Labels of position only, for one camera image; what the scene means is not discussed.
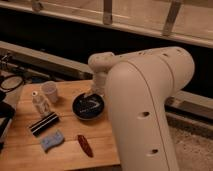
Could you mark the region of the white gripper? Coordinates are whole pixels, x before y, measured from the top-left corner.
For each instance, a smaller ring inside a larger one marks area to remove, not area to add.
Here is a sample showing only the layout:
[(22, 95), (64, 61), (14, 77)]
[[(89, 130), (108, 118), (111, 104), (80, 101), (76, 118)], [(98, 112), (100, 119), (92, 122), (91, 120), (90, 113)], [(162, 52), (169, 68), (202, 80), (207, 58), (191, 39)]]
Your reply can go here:
[(93, 83), (91, 86), (92, 91), (88, 91), (84, 94), (84, 98), (91, 96), (93, 93), (103, 96), (105, 90), (105, 82), (106, 82), (107, 74), (105, 72), (99, 72), (93, 74)]

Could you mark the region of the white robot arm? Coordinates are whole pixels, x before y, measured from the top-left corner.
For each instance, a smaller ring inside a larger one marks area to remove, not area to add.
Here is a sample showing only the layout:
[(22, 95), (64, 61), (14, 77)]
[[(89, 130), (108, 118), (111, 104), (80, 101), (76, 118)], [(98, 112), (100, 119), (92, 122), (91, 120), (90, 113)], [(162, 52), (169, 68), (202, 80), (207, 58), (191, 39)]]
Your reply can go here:
[(165, 101), (185, 87), (195, 64), (181, 47), (89, 57), (91, 91), (104, 96), (123, 171), (179, 171)]

